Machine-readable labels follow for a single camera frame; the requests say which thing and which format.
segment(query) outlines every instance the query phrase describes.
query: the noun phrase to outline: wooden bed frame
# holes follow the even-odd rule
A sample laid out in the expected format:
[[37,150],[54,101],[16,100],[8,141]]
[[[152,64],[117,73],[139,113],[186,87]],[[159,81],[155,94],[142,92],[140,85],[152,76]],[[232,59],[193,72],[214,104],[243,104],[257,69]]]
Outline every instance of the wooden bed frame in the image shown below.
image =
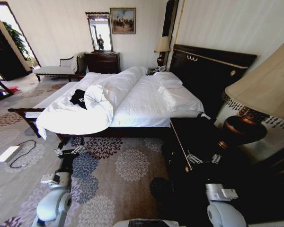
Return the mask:
[[[174,45],[170,71],[177,75],[183,85],[203,103],[205,113],[216,118],[223,105],[221,95],[225,88],[239,80],[257,56],[206,49],[200,47]],[[38,137],[35,118],[26,118],[25,112],[40,112],[43,109],[11,108],[31,126]],[[165,134],[164,127],[108,127],[88,135],[57,134],[67,141],[71,137],[159,137]]]

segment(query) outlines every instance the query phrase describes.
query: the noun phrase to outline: bronze lamp base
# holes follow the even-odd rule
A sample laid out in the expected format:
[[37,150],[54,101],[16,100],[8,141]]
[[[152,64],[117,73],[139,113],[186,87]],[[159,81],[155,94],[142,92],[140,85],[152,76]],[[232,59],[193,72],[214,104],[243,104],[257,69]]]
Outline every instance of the bronze lamp base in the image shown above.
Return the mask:
[[262,121],[269,115],[252,109],[240,116],[227,118],[223,125],[225,141],[219,141],[219,146],[226,149],[229,145],[236,146],[252,143],[264,138],[267,129],[262,125]]
[[159,57],[157,58],[158,68],[160,68],[164,64],[164,56],[165,52],[160,52]]

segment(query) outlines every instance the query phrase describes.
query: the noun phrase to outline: picture frame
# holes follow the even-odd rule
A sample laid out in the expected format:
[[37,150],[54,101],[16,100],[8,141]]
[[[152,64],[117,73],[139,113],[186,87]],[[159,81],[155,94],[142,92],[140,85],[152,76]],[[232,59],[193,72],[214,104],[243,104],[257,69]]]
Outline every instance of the picture frame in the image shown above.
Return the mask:
[[136,34],[136,8],[109,8],[113,34]]

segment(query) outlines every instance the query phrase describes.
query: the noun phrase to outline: chaise lounge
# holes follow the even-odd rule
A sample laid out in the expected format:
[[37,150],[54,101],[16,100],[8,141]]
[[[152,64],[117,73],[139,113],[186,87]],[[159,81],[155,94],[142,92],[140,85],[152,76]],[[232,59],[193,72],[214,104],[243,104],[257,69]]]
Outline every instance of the chaise lounge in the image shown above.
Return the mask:
[[40,82],[40,76],[49,77],[68,77],[69,82],[71,78],[82,78],[85,75],[86,62],[84,59],[84,52],[75,54],[71,58],[60,59],[59,66],[45,66],[34,70],[35,75]]

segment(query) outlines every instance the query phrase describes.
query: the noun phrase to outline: floral patterned carpet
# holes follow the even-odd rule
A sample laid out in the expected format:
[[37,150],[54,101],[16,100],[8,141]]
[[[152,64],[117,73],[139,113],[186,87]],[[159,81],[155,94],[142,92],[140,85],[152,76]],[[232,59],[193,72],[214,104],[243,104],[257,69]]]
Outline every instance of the floral patterned carpet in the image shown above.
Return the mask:
[[[38,202],[49,192],[40,184],[42,175],[54,173],[60,160],[53,149],[59,140],[49,133],[44,141],[37,138],[27,123],[11,107],[33,107],[67,83],[66,79],[42,78],[34,74],[5,82],[19,86],[15,95],[0,101],[0,154],[9,146],[35,140],[36,147],[10,168],[0,164],[0,227],[29,227]],[[82,138],[71,139],[64,148],[74,148]],[[74,160],[72,175],[73,203],[65,226],[109,227],[132,218],[171,219],[166,201],[171,185],[161,154],[162,141],[151,138],[85,138],[86,153]],[[34,143],[10,160],[27,153]]]

